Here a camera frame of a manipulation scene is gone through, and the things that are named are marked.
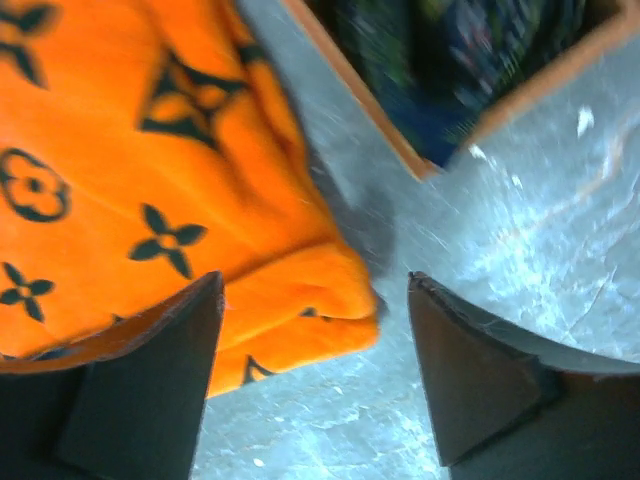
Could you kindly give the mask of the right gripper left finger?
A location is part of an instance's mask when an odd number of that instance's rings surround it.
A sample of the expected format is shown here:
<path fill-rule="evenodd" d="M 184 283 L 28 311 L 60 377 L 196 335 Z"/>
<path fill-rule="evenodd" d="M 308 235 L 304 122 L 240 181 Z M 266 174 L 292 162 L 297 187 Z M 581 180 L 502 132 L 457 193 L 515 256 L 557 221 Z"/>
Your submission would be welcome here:
<path fill-rule="evenodd" d="M 186 479 L 224 310 L 211 272 L 52 352 L 1 363 L 5 479 Z"/>

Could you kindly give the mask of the orange patterned pillowcase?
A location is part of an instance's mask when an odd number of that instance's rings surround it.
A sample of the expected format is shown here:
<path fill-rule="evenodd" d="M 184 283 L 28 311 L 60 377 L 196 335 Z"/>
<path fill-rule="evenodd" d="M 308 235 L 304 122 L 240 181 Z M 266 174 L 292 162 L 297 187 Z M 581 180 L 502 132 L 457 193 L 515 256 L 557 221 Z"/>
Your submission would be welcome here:
<path fill-rule="evenodd" d="M 220 272 L 209 392 L 371 347 L 377 301 L 232 1 L 1 5 L 1 357 Z"/>

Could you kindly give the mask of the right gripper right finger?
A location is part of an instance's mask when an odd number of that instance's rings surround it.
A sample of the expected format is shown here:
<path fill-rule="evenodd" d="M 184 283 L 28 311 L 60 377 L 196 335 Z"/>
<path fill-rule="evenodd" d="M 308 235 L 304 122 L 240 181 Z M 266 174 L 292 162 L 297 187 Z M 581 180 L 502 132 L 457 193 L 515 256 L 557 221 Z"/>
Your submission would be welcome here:
<path fill-rule="evenodd" d="M 549 340 L 421 272 L 408 308 L 453 479 L 635 479 L 639 367 Z"/>

